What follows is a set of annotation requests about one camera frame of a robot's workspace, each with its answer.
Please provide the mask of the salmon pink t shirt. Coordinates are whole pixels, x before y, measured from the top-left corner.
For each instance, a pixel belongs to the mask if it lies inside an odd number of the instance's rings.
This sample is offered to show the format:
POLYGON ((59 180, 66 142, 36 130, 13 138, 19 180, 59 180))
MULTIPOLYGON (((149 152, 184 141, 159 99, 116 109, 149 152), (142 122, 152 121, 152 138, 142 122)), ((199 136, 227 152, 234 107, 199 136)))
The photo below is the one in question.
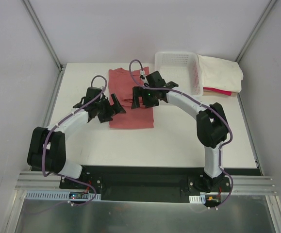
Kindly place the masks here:
POLYGON ((141 106, 132 109, 132 88, 138 83, 144 82, 140 78, 140 70, 130 73, 123 68, 110 69, 108 71, 108 88, 110 94, 115 94, 122 105, 125 114, 117 114, 110 121, 112 129, 151 129, 154 127, 154 116, 152 108, 141 106))

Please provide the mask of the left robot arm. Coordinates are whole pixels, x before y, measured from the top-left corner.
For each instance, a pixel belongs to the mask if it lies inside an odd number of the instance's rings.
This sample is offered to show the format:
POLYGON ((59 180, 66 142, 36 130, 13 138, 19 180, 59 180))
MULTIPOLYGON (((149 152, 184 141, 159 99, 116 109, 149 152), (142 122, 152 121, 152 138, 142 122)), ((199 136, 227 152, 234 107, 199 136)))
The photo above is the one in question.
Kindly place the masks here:
POLYGON ((40 169, 46 176, 55 173, 70 177, 70 182, 77 189, 84 188, 87 185, 87 172, 84 166, 67 159, 66 141, 95 117, 104 123, 112 121, 117 114, 125 114, 116 95, 111 94, 111 98, 112 101, 109 101, 102 89, 89 87, 86 95, 67 116, 45 128, 36 127, 28 151, 28 165, 40 169))

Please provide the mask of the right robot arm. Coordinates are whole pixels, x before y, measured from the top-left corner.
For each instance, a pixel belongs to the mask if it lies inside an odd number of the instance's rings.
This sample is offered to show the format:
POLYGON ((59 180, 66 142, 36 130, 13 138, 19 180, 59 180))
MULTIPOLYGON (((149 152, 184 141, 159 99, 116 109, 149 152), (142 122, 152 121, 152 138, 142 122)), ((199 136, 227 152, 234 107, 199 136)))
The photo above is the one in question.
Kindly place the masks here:
POLYGON ((132 89, 132 108, 159 106, 160 101, 172 104, 196 120, 198 140, 205 148, 203 175, 193 182, 195 189, 210 193, 218 189, 224 179, 222 168, 222 146, 232 138, 231 129, 223 107, 218 102, 206 105, 178 89, 175 82, 166 82, 158 71, 146 75, 140 71, 140 79, 132 89))

